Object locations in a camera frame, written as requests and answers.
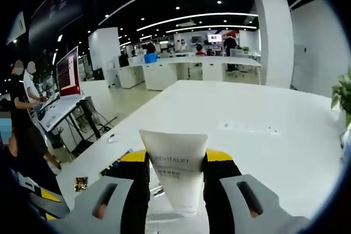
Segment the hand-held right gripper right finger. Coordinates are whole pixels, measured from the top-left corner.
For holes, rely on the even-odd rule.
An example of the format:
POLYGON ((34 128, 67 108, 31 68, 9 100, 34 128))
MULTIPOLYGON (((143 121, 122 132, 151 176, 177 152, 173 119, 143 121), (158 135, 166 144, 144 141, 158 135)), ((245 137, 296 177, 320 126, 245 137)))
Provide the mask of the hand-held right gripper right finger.
POLYGON ((309 224, 284 210, 270 188, 243 175, 225 152, 207 149, 202 171, 210 233, 301 233, 309 224))

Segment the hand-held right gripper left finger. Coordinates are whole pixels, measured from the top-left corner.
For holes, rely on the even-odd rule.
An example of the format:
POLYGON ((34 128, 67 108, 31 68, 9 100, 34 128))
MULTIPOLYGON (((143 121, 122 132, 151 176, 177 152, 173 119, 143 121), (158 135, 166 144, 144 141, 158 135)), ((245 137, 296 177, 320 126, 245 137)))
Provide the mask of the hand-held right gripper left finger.
POLYGON ((75 207, 54 220, 56 233, 144 233, 150 201, 145 150, 124 154, 75 198, 75 207))

